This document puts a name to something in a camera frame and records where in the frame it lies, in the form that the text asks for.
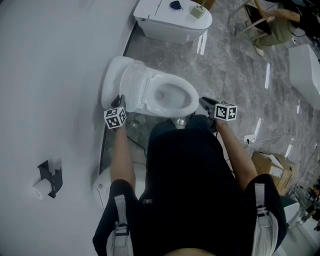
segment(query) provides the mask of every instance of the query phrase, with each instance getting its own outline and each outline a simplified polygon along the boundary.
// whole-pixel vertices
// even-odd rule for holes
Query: blue object
[[[170,7],[171,7],[172,9],[175,9],[175,10],[180,10],[180,9],[183,10],[183,8],[182,8],[182,6],[181,6],[181,4],[180,4],[179,1],[173,1],[173,2],[171,2],[171,3],[170,3]]]

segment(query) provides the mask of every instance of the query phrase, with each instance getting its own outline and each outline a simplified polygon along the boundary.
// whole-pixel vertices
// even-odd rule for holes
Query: pants
[[[194,117],[192,117],[191,120],[185,125],[185,129],[197,129],[200,132],[212,134],[211,125],[212,125],[212,121],[210,121],[208,117],[206,117],[203,114],[197,114]],[[159,135],[164,134],[166,132],[174,131],[176,129],[177,128],[173,123],[169,123],[169,122],[157,123],[153,127],[150,133],[149,143]]]
[[[284,6],[279,3],[278,9],[282,9]],[[290,40],[292,33],[295,32],[296,28],[290,20],[276,17],[269,23],[271,34],[267,34],[258,38],[254,44],[258,48],[275,46],[284,44]]]

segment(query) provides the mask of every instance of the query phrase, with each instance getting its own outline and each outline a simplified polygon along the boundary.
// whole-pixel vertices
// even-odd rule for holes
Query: seated person
[[[263,47],[284,44],[291,39],[296,28],[304,30],[308,37],[320,37],[320,18],[302,0],[283,0],[277,10],[263,10],[262,17],[275,17],[269,23],[271,34],[267,34],[253,42],[257,53],[264,55]]]

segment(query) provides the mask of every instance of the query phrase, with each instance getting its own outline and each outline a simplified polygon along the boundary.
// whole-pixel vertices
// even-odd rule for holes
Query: marker cube
[[[237,105],[230,103],[218,103],[215,105],[214,118],[224,121],[236,120],[237,109]]]
[[[122,106],[104,111],[104,121],[109,129],[123,126],[126,119],[126,112]]]

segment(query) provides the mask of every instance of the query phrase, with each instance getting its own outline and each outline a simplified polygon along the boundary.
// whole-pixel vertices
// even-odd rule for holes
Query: white toilet
[[[139,199],[146,187],[146,166],[140,163],[133,164],[135,173],[135,195]],[[101,208],[106,208],[111,186],[110,166],[106,168],[93,184],[93,195]]]
[[[201,18],[196,18],[190,11],[199,4],[179,0],[183,9],[175,10],[170,7],[172,1],[139,1],[133,15],[147,38],[184,44],[199,38],[210,27],[212,16],[207,9]]]
[[[186,80],[120,56],[111,61],[106,72],[102,106],[108,109],[118,95],[125,96],[127,112],[164,118],[186,117],[199,104],[197,91]]]

